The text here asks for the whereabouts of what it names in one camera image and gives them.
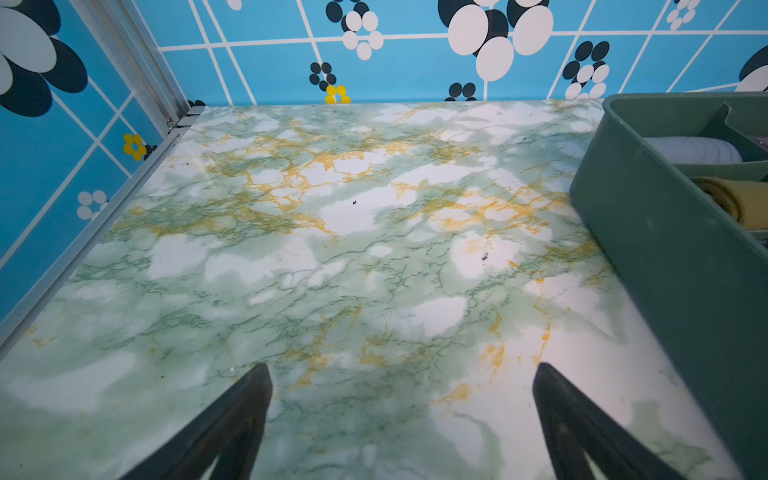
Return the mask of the yellow rolled sock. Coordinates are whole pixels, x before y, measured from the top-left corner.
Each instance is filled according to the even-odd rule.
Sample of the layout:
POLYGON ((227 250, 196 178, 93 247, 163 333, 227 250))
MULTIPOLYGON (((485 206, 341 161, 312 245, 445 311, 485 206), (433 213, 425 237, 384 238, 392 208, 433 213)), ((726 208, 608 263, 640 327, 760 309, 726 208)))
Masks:
POLYGON ((693 177, 693 183, 748 231, 767 229, 767 183, 693 177))

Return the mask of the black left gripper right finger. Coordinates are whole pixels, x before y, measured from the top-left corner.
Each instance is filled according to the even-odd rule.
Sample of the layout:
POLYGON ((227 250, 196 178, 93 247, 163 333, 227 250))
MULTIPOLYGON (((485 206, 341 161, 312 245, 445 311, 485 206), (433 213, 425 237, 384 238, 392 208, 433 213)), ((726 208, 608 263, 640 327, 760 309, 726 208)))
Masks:
POLYGON ((549 363, 538 366, 533 397, 558 479, 680 479, 549 363))

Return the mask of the green plastic organizer tray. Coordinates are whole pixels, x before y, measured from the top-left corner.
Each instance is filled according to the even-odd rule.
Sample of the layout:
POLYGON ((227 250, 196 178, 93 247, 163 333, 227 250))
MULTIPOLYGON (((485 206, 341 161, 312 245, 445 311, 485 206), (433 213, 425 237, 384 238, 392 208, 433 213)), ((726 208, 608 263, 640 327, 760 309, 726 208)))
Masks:
POLYGON ((638 309, 751 479, 767 475, 767 249, 693 177, 767 179, 763 93, 621 94, 570 187, 638 309), (672 164, 646 137, 727 141, 743 162, 672 164))

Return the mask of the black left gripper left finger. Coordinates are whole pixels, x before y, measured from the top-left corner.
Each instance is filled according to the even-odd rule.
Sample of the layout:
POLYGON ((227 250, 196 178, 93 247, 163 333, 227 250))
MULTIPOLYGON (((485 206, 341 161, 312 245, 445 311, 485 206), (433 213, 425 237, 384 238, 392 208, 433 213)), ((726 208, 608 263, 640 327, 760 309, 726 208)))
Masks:
POLYGON ((251 477, 264 436, 273 385, 268 366, 257 364, 125 479, 251 477))

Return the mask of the white rolled sock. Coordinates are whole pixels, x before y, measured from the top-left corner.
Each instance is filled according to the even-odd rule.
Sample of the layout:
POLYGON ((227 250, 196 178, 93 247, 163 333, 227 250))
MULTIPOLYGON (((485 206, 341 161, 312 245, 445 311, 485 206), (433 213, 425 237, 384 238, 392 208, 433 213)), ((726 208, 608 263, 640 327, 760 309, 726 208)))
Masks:
POLYGON ((727 165, 743 159, 731 143, 708 137, 646 137, 645 141, 672 164, 727 165))

